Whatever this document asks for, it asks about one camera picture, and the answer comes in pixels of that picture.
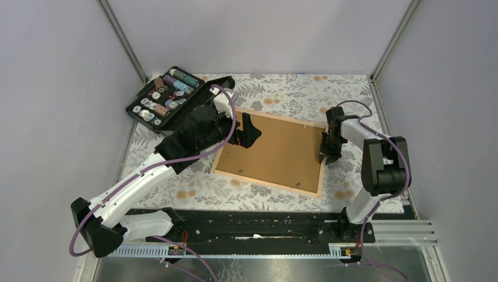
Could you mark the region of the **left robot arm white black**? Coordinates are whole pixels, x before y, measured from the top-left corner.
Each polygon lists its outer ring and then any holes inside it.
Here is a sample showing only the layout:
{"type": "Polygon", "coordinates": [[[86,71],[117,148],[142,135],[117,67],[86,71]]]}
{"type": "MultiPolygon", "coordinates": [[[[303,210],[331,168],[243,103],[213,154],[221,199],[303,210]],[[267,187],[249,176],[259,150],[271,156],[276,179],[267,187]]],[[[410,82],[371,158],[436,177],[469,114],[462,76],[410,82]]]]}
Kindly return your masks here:
{"type": "Polygon", "coordinates": [[[82,236],[97,258],[111,254],[128,240],[163,236],[176,241],[182,226],[166,211],[132,216],[127,212],[160,182],[177,176],[226,143],[249,148],[261,135],[248,113],[238,122],[232,109],[225,113],[214,106],[196,106],[135,171],[100,196],[90,201],[80,197],[70,205],[75,236],[82,236]]]}

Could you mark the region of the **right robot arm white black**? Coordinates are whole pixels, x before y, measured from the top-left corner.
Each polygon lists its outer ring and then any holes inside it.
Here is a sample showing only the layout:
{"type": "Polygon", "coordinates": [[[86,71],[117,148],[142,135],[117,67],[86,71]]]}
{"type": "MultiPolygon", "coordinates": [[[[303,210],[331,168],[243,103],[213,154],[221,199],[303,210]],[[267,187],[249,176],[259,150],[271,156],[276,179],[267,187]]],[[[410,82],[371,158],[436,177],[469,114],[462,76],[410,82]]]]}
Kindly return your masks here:
{"type": "Polygon", "coordinates": [[[360,234],[359,224],[368,221],[380,204],[402,194],[411,183],[408,144],[404,137],[381,134],[362,123],[355,115],[346,115],[340,106],[326,112],[327,131],[322,133],[319,160],[327,165],[338,161],[348,142],[362,150],[363,188],[352,204],[341,211],[338,237],[351,242],[360,234]]]}

